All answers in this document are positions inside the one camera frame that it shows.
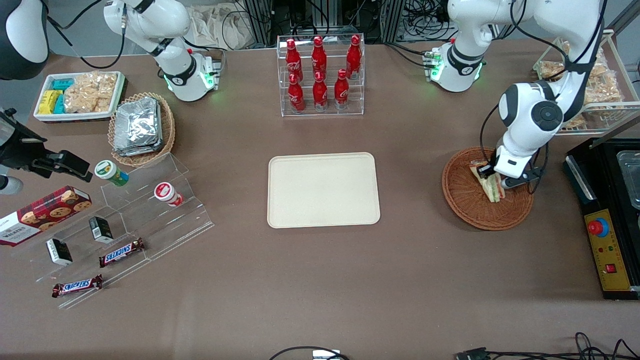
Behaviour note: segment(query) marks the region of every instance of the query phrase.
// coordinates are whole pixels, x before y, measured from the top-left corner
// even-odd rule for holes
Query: yellow control panel
[[[596,262],[600,284],[604,291],[629,291],[629,278],[620,255],[618,239],[613,230],[608,209],[584,217]]]

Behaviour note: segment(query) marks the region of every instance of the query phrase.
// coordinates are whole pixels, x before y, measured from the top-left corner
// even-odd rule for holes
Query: green pringles can
[[[102,160],[95,166],[95,174],[115,186],[123,186],[129,181],[129,175],[120,170],[111,160]]]

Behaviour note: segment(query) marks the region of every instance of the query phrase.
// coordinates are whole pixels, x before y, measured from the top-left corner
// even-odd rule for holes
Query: table
[[[419,48],[431,48],[431,44]],[[493,44],[477,83],[452,94],[382,45],[367,47],[365,115],[283,119],[272,49],[229,52],[220,91],[193,103],[173,97],[150,56],[114,66],[127,95],[165,96],[176,118],[173,153],[216,226],[69,311],[31,282],[28,259],[0,248],[3,359],[268,359],[285,347],[341,349],[353,360],[451,359],[462,350],[573,350],[586,332],[609,350],[640,348],[640,304],[601,299],[564,153],[586,138],[556,138],[529,218],[510,231],[479,231],[447,206],[440,176],[510,84],[530,79],[544,50],[533,40]],[[110,58],[92,59],[107,64]],[[52,56],[45,70],[81,72]],[[33,130],[50,149],[91,163],[109,158],[105,122]],[[485,131],[493,144],[504,126]],[[376,159],[375,225],[272,229],[266,222],[273,156],[367,151]],[[16,173],[25,190],[0,216],[64,184]],[[309,359],[298,353],[290,359]]]

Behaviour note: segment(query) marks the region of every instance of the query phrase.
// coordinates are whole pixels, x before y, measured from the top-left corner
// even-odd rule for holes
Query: red emergency stop button
[[[587,230],[589,234],[603,238],[609,234],[609,224],[603,218],[597,218],[587,224]]]

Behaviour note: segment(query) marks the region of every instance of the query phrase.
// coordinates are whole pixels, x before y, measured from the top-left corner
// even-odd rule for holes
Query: cookie
[[[45,231],[48,228],[50,228],[50,227],[52,227],[52,226],[54,226],[56,224],[57,224],[57,222],[48,222],[46,224],[42,224],[42,225],[38,226],[38,229],[40,229],[41,231]]]
[[[62,194],[60,199],[62,199],[62,201],[66,202],[67,204],[73,204],[78,199],[78,195],[76,195],[76,193],[71,190],[67,190]]]
[[[23,224],[36,224],[39,223],[40,221],[36,218],[36,216],[33,214],[33,211],[29,211],[28,213],[24,214],[22,216],[22,218],[20,218],[20,221]]]
[[[49,213],[49,216],[53,218],[61,218],[69,215],[70,212],[71,212],[71,209],[69,208],[57,208],[57,209],[51,210],[51,212]]]
[[[74,210],[76,211],[82,211],[82,210],[86,210],[91,206],[91,202],[90,201],[82,201],[82,202],[78,202],[75,206],[74,206]]]

